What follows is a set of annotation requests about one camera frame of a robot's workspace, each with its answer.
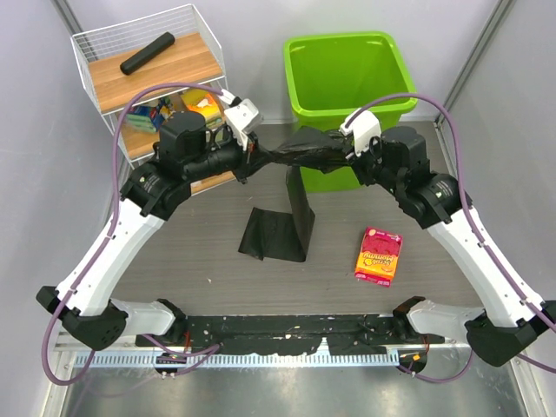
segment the gray wooden surface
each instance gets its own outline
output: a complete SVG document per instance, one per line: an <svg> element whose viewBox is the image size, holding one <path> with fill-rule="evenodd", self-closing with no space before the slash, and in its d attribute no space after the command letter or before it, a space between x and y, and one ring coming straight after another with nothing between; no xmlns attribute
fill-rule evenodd
<svg viewBox="0 0 556 417"><path fill-rule="evenodd" d="M427 139L433 169L446 164L429 122L412 123ZM273 149L289 126L264 125L257 133ZM272 165L247 185L229 182L186 201L132 262L115 298L167 298L186 314L386 313L413 295L459 306L479 299L444 249L405 216L380 186L308 195L316 214L304 263L237 252L251 209L289 211L286 167ZM367 226L403 235L391 288L354 278Z"/></svg>

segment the green plastic container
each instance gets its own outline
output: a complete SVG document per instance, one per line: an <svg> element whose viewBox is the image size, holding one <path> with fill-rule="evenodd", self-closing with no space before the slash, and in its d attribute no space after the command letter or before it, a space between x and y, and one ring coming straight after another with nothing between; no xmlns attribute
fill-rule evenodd
<svg viewBox="0 0 556 417"><path fill-rule="evenodd" d="M392 93L415 92L393 38L383 32L304 36L284 45L286 79L298 127L338 129L347 116L370 101ZM372 109L382 130L414 109L415 98L393 100ZM356 189L350 168L322 174L302 169L308 192Z"/></svg>

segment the gray wall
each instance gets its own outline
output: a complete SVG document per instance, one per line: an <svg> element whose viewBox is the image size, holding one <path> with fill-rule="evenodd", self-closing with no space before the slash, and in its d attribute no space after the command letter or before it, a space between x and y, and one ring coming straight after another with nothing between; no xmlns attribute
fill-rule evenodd
<svg viewBox="0 0 556 417"><path fill-rule="evenodd" d="M443 100L497 0L68 0L85 30L194 3L224 50L230 89L267 122L291 120L282 46L293 36L384 30L417 90ZM419 106L413 116L432 116Z"/></svg>
<svg viewBox="0 0 556 417"><path fill-rule="evenodd" d="M6 4L0 38L0 414L36 416L48 315L35 294L61 281L100 230L110 137L50 2Z"/></svg>
<svg viewBox="0 0 556 417"><path fill-rule="evenodd" d="M467 191L510 262L548 300L556 299L554 16L552 0L515 2L453 108ZM543 334L530 355L556 367L555 341ZM556 414L556 376L536 374Z"/></svg>

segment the red and yellow box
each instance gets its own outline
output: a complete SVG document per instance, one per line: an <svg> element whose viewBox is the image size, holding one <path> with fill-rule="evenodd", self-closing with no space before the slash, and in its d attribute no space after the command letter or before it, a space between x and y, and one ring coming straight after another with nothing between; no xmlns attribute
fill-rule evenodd
<svg viewBox="0 0 556 417"><path fill-rule="evenodd" d="M403 237L378 228L367 228L355 264L355 278L390 287L400 256Z"/></svg>

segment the bin rim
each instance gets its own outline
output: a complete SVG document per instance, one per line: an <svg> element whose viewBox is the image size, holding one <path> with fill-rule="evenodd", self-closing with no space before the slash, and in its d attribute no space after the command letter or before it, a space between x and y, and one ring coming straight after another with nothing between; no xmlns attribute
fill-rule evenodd
<svg viewBox="0 0 556 417"><path fill-rule="evenodd" d="M285 67L286 67L286 82L288 84L288 87L293 86L292 89L288 88L288 93L289 93L289 99L290 99L290 102L291 102L291 105L292 105L292 109L294 110L295 113L297 113L299 116L322 116L322 117L336 116L337 117L337 116L339 116L340 112L345 113L346 116L348 116L348 115L351 115L357 109L359 109L358 107L347 108L347 109L326 109L326 110L307 110L307 109L304 109L299 103L299 98L297 96L297 90L295 89L294 75L292 73L292 61L291 61L291 56L290 56L290 53L289 53L293 43L303 42L303 41L311 41L311 40L315 40L315 39L330 39L330 38L337 39L339 37L357 37L357 36L381 36L384 39L386 39L386 41L388 43L388 46L390 47L390 50L392 51L392 53L394 55L395 61L400 66L401 77L402 77L403 82L406 84L406 87L407 87L407 91L397 91L397 92L404 92L404 93L405 92L407 92L407 93L417 92L417 90L415 89L414 83L411 79L411 76L409 76L409 73L407 71L407 66L403 61L400 50L398 49L398 46L396 45L395 40L390 35L388 35L388 33L386 33L386 32L382 32L380 30L371 30L371 31L362 31L362 32L331 33L331 34L326 34L326 35L297 36L297 37L292 37L292 38L288 39L284 43L284 63L285 63ZM413 110L416 105L417 105L417 99L416 98L408 98L403 103L381 104L380 106L373 107L371 109L374 109L373 113L375 113L375 114L380 114L380 113L385 113L385 112L399 112L401 114L405 114L405 113L408 113L409 111Z"/></svg>

